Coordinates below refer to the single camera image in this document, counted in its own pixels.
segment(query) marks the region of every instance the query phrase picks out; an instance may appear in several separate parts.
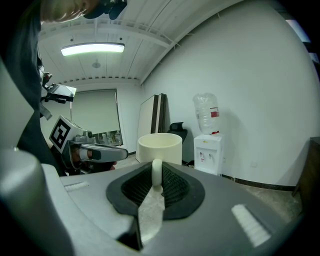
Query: ceiling light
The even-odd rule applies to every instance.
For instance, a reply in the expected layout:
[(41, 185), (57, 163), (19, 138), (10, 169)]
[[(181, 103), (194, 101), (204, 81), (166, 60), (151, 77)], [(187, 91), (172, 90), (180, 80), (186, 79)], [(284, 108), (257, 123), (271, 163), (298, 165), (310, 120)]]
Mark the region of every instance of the ceiling light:
[(73, 54), (84, 54), (84, 53), (97, 53), (97, 52), (114, 52), (123, 53), (125, 45), (117, 42), (90, 42), (75, 44), (61, 49), (63, 56)]

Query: water bottle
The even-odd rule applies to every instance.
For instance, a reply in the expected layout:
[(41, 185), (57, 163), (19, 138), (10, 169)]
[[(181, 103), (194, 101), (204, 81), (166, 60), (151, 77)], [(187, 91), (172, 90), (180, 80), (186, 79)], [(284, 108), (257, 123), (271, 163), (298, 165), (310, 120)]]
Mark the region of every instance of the water bottle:
[(199, 128), (205, 135), (219, 132), (219, 109), (217, 97), (212, 93), (196, 94), (193, 97)]

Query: ceramic mug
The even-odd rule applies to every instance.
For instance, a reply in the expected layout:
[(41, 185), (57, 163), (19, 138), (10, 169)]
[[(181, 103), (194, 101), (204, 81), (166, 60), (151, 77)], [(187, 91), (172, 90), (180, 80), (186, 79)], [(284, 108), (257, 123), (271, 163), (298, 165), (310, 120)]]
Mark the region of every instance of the ceramic mug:
[(138, 140), (140, 162), (152, 162), (152, 185), (162, 182), (162, 161), (181, 165), (182, 138), (172, 133), (152, 133)]

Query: floor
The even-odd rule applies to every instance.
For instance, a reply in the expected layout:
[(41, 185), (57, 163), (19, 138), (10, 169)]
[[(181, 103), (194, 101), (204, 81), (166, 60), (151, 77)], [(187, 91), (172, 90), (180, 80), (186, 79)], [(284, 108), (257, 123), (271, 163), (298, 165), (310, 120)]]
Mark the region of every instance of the floor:
[[(127, 159), (119, 161), (115, 166), (121, 169), (127, 166), (138, 164), (136, 155), (130, 155)], [(299, 193), (291, 196), (291, 191), (279, 191), (247, 186), (236, 183), (255, 197), (262, 200), (266, 205), (278, 213), (282, 219), (289, 223), (299, 215), (302, 204)], [(159, 231), (162, 224), (162, 212), (165, 209), (165, 201), (161, 196), (162, 188), (151, 188), (142, 205), (139, 207), (139, 225), (141, 240), (144, 244), (148, 242)]]

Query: baseboard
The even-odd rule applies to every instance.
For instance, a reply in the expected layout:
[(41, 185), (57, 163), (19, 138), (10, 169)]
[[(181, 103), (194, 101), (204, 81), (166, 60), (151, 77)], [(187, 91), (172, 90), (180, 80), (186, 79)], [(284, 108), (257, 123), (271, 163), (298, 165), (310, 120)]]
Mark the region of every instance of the baseboard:
[(251, 186), (251, 187), (256, 187), (256, 188), (260, 188), (260, 189), (279, 190), (279, 191), (294, 191), (295, 190), (295, 186), (273, 185), (273, 184), (267, 184), (267, 183), (260, 183), (260, 182), (245, 180), (245, 179), (241, 179), (241, 178), (233, 178), (231, 176), (224, 175), (224, 174), (222, 174), (221, 176), (224, 178), (227, 178), (229, 180), (232, 180), (236, 183)]

